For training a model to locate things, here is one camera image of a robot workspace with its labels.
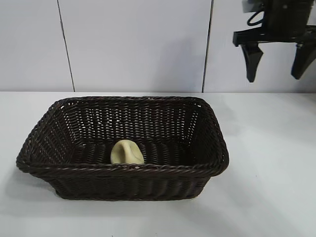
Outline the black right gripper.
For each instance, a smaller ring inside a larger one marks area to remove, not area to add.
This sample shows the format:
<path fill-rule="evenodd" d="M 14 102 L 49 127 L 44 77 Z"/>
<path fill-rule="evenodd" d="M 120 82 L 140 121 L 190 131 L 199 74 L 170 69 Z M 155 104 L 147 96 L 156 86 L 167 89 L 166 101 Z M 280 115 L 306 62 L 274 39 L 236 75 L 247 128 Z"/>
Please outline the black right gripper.
<path fill-rule="evenodd" d="M 233 44 L 242 45 L 246 77 L 253 83 L 263 51 L 248 43 L 295 42 L 295 59 L 291 74 L 300 79 L 315 60 L 316 27 L 308 25 L 313 0 L 250 0 L 253 15 L 247 20 L 248 30 L 236 31 Z"/>

